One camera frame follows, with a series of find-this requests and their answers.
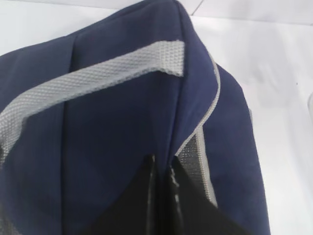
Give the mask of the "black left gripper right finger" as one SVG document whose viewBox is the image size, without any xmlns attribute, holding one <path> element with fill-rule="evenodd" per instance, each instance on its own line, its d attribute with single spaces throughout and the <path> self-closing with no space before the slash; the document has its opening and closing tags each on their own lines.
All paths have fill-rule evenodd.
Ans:
<svg viewBox="0 0 313 235">
<path fill-rule="evenodd" d="M 197 189 L 177 157 L 168 171 L 172 235 L 246 235 Z"/>
</svg>

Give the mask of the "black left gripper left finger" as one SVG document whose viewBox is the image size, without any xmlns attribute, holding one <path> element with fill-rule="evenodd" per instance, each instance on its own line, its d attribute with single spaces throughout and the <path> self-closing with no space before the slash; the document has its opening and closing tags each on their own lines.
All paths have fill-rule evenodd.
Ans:
<svg viewBox="0 0 313 235">
<path fill-rule="evenodd" d="M 93 235 L 157 234 L 155 164 L 153 155 L 144 158 L 122 195 L 93 223 Z"/>
</svg>

